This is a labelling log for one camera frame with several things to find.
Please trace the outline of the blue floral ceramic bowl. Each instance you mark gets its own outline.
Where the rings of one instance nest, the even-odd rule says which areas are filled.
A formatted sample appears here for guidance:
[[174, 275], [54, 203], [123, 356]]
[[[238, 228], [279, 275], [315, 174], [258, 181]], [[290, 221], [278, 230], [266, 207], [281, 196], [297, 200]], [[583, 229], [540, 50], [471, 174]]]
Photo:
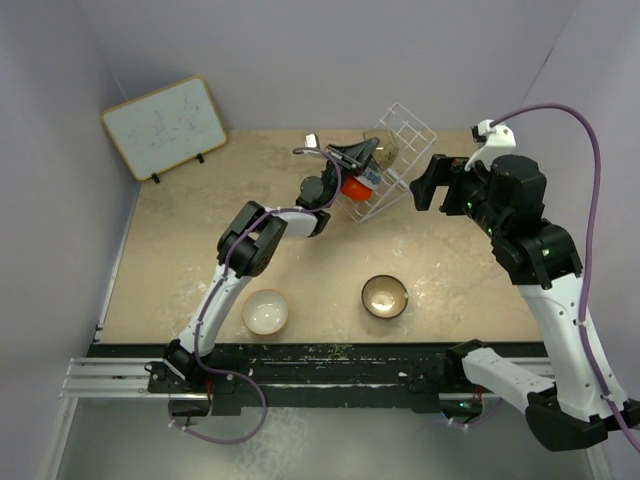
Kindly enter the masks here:
[[376, 190], [381, 183], [381, 173], [376, 169], [367, 168], [358, 181], [371, 190]]

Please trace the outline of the orange plastic bowl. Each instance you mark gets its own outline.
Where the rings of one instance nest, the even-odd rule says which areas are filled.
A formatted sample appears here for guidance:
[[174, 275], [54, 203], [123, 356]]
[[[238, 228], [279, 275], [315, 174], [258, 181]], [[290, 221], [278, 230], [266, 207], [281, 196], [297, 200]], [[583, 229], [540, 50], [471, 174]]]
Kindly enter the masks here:
[[347, 178], [342, 187], [341, 193], [355, 202], [365, 202], [372, 196], [373, 190], [354, 177]]

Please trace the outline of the black glossy bowl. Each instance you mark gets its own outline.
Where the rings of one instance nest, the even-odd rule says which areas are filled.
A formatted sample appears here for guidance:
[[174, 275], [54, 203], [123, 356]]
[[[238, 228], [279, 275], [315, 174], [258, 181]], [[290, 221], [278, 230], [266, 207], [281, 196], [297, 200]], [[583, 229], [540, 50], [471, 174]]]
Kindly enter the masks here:
[[363, 132], [363, 138], [377, 138], [378, 147], [372, 157], [380, 171], [389, 170], [396, 162], [400, 149], [396, 134], [387, 128], [369, 129]]

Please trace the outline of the beige bowl dark rim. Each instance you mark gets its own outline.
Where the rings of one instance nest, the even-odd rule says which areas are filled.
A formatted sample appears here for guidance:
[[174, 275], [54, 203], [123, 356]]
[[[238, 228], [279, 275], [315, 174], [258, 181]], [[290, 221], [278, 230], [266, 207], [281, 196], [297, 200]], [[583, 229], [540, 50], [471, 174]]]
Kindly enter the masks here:
[[392, 275], [369, 278], [361, 290], [361, 303], [372, 316], [390, 320], [399, 317], [408, 306], [409, 294], [405, 285]]

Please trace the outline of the white bowl orange rim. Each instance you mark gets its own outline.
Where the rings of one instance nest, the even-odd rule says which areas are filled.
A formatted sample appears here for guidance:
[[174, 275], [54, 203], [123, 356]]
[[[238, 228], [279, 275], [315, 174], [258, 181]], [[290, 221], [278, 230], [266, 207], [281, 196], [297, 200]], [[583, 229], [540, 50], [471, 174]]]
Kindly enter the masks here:
[[286, 325], [289, 308], [285, 297], [271, 289], [252, 293], [242, 308], [244, 325], [250, 332], [269, 336], [278, 333]]

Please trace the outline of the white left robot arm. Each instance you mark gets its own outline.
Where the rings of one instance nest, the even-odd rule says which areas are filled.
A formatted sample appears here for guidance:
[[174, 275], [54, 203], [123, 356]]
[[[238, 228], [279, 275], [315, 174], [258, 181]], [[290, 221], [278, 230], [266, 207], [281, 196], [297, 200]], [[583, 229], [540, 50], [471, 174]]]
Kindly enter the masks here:
[[348, 146], [318, 146], [309, 134], [296, 155], [316, 155], [326, 160], [318, 176], [306, 177], [292, 207], [268, 208], [247, 202], [217, 244], [217, 265], [211, 284], [188, 325], [166, 347], [164, 362], [171, 381], [184, 392], [202, 387], [206, 378], [203, 358], [215, 340], [236, 299], [248, 283], [269, 265], [284, 238], [312, 238], [325, 229], [330, 206], [344, 182], [364, 173], [380, 139], [373, 136]]

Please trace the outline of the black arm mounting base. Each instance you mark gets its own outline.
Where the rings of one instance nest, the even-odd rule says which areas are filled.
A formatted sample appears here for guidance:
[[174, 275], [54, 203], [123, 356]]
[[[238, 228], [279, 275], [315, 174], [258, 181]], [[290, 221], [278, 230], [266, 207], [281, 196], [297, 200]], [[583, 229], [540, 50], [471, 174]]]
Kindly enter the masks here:
[[487, 399], [486, 387], [446, 378], [448, 343], [226, 343], [187, 385], [163, 361], [160, 344], [96, 344], [89, 358], [146, 359], [148, 391], [173, 400], [211, 402], [215, 416], [245, 407], [399, 408], [437, 413], [453, 399]]

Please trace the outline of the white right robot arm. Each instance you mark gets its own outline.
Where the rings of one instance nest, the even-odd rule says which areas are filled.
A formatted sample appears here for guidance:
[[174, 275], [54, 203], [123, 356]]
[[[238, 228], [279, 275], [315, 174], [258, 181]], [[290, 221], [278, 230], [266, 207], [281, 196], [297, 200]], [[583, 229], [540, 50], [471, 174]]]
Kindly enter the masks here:
[[440, 212], [465, 215], [491, 240], [492, 254], [525, 300], [541, 333], [553, 376], [545, 378], [471, 340], [450, 348], [446, 383], [481, 386], [524, 414], [534, 437], [559, 452], [587, 449], [615, 430], [639, 424], [639, 403], [617, 382], [588, 312], [581, 311], [584, 270], [571, 235], [544, 219], [546, 177], [524, 156], [464, 168], [465, 158], [434, 155], [413, 180], [414, 205], [426, 211], [439, 187]]

